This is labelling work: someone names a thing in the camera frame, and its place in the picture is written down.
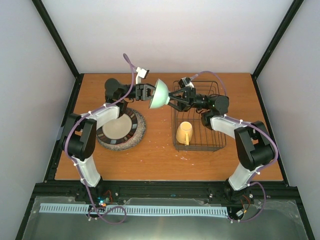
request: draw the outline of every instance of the yellow mug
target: yellow mug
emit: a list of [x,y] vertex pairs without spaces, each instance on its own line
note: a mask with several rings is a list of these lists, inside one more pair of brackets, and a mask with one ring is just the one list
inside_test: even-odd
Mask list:
[[175,138],[179,143],[189,145],[192,134],[193,128],[191,123],[188,121],[183,121],[176,131]]

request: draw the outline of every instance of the brown table surface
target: brown table surface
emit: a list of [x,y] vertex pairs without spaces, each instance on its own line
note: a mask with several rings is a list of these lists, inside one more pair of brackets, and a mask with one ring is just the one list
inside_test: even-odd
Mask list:
[[[192,73],[150,73],[143,83],[154,85],[163,80],[169,90],[173,82]],[[262,121],[262,110],[249,73],[219,73],[230,98],[228,115],[245,121]],[[127,73],[85,74],[74,112],[86,113],[105,102],[104,84],[108,78],[116,78],[124,84],[131,82]],[[203,74],[197,80],[216,80]],[[173,146],[171,129],[171,107],[148,109],[149,101],[135,101],[130,108],[139,111],[146,120],[147,130],[143,140],[134,148],[111,151],[95,145],[93,158],[96,168],[104,180],[132,181],[224,181],[239,164],[235,140],[227,136],[226,147],[216,152],[177,151]],[[56,180],[77,180],[79,174],[64,152],[62,153]],[[264,169],[256,180],[282,181],[278,164]]]

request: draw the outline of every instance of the wall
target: wall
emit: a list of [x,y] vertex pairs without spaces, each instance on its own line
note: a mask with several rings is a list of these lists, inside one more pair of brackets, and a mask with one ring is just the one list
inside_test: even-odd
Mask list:
[[31,0],[0,7],[0,239],[16,237],[42,182],[74,77]]
[[292,0],[44,0],[82,73],[250,72]]
[[304,1],[258,78],[289,182],[320,239],[320,1]]

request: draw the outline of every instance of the mug handle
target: mug handle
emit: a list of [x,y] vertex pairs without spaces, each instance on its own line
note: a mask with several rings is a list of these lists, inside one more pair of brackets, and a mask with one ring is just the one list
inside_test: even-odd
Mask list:
[[189,135],[188,135],[188,133],[185,134],[185,145],[189,145]]

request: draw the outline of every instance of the metal wire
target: metal wire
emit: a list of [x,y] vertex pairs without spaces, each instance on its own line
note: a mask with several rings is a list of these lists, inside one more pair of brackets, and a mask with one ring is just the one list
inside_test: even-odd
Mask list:
[[[192,81],[197,94],[219,94],[218,83],[216,81],[194,80]],[[178,81],[173,82],[173,91],[178,90]],[[201,109],[191,108],[188,112],[179,112],[172,108],[171,126],[172,141],[178,151],[212,151],[222,149],[227,144],[226,135],[222,132],[210,130],[202,125]],[[176,139],[176,133],[182,122],[189,122],[193,127],[193,136],[189,145],[180,144]]]

